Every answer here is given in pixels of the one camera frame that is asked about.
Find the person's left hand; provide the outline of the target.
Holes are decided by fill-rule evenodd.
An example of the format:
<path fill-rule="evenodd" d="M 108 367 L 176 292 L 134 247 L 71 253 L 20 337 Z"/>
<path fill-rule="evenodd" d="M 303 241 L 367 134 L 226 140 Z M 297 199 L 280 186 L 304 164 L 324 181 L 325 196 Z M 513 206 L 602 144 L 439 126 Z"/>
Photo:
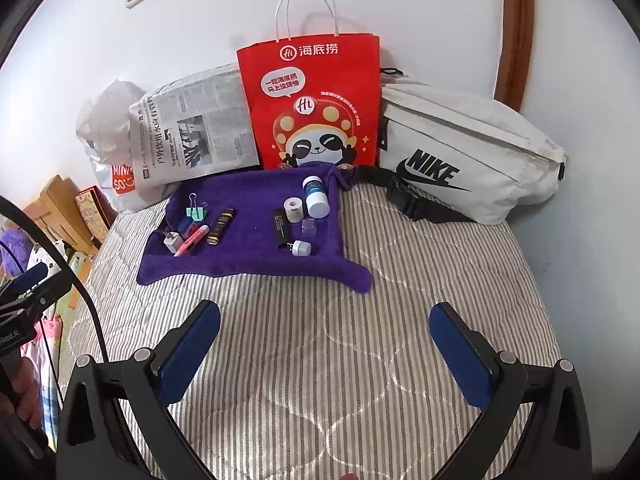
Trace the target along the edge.
<path fill-rule="evenodd" d="M 16 415 L 27 422 L 32 429 L 39 429 L 42 423 L 42 407 L 39 384 L 35 380 L 34 366 L 29 358 L 21 358 L 20 365 L 10 378 L 10 385 L 16 395 L 17 404 L 1 395 L 1 413 Z"/>

